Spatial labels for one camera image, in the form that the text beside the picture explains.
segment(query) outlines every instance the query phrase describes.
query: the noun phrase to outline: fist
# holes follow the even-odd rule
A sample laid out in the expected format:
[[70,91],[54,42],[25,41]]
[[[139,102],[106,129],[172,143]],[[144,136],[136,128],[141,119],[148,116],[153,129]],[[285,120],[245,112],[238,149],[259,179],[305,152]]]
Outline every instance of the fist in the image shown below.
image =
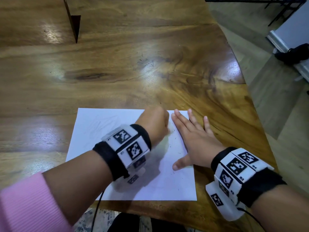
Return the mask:
[[148,132],[152,148],[168,134],[168,118],[168,111],[162,107],[147,107],[135,122]]

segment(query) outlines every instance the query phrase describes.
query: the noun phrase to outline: pink sleeve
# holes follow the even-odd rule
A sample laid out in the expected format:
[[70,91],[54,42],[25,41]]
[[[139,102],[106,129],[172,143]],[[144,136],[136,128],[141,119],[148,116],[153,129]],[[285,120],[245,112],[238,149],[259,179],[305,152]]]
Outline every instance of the pink sleeve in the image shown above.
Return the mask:
[[42,173],[0,193],[0,232],[73,231],[52,196]]

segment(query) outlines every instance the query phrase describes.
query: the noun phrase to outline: white paper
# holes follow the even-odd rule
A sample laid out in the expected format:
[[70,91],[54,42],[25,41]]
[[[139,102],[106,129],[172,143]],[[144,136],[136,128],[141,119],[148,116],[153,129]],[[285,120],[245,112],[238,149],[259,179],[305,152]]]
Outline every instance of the white paper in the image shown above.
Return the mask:
[[[79,108],[66,161],[91,150],[108,132],[121,124],[133,124],[143,110]],[[188,118],[187,111],[180,111]],[[102,200],[197,200],[193,167],[173,171],[185,156],[183,140],[169,118],[171,133],[146,156],[146,172],[132,185],[123,178],[111,183]]]

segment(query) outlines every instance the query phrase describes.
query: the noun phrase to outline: black cable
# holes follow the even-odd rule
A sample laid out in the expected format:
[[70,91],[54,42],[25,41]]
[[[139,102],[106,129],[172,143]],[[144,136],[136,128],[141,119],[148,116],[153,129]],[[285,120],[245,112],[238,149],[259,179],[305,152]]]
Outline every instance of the black cable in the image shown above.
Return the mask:
[[248,214],[249,216],[251,216],[257,223],[259,223],[259,225],[263,228],[264,231],[266,231],[264,229],[264,227],[261,225],[261,223],[257,220],[257,218],[255,218],[251,213],[249,213],[248,211],[246,211],[245,209],[243,208],[237,208],[239,211],[243,211],[245,212],[246,214]]
[[93,220],[92,220],[91,232],[93,232],[93,227],[95,226],[95,217],[96,217],[96,214],[98,212],[98,206],[101,203],[101,199],[102,199],[103,194],[104,194],[104,191],[101,193],[100,199],[98,200],[98,205],[97,205],[97,207],[95,209],[95,215],[93,216]]

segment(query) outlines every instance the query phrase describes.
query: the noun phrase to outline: forearm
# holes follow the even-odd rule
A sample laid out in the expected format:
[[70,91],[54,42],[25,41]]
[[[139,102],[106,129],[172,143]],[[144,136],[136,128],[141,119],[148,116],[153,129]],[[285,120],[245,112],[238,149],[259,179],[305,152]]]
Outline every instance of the forearm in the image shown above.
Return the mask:
[[309,231],[309,201],[287,185],[265,192],[251,209],[266,231]]
[[92,150],[44,172],[43,175],[71,225],[78,221],[113,181],[106,162]]

